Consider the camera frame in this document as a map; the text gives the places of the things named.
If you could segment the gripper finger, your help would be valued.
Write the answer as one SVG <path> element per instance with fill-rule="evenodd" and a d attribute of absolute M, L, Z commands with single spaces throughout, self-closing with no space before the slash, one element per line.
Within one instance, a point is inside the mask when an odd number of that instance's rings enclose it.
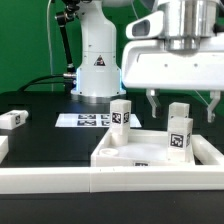
<path fill-rule="evenodd" d="M 152 107 L 152 117 L 159 118 L 161 115 L 161 104 L 158 99 L 159 92 L 156 89 L 147 89 L 146 97 Z"/>
<path fill-rule="evenodd" d="M 220 91 L 211 91 L 210 99 L 211 99 L 211 101 L 207 106 L 207 121 L 209 123 L 212 123 L 215 119 L 214 110 L 221 100 L 221 92 Z"/>

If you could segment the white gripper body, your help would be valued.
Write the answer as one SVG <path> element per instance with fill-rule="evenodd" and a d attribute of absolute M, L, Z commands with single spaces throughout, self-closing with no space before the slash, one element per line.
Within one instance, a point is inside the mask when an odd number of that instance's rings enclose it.
<path fill-rule="evenodd" d="M 129 42 L 122 81 L 128 88 L 224 90 L 224 38 L 205 38 L 197 51 L 166 51 L 161 40 Z"/>

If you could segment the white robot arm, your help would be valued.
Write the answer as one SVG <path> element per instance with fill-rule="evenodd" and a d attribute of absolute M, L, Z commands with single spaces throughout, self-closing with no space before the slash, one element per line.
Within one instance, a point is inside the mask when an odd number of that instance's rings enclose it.
<path fill-rule="evenodd" d="M 149 14 L 126 27 L 122 63 L 117 64 L 116 28 L 104 7 L 134 0 L 81 0 L 82 62 L 73 94 L 94 101 L 124 88 L 209 91 L 207 116 L 224 91 L 224 29 L 217 24 L 222 0 L 140 0 Z"/>

